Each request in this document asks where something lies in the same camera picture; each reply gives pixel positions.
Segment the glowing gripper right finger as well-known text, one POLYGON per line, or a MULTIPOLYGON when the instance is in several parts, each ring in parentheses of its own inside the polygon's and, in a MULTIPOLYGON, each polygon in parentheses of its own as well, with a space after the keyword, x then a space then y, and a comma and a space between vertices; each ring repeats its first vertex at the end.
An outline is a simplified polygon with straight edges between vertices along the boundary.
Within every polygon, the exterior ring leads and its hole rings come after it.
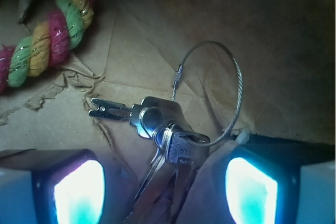
POLYGON ((236 223, 335 223, 335 146, 251 134, 225 192, 236 223))

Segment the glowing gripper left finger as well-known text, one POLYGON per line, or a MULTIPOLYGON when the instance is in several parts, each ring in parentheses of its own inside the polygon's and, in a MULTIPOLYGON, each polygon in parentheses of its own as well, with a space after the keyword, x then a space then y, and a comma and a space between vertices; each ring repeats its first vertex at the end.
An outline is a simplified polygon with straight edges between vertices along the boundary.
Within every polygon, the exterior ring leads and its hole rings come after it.
POLYGON ((105 176, 93 151, 1 151, 1 223, 98 223, 105 176))

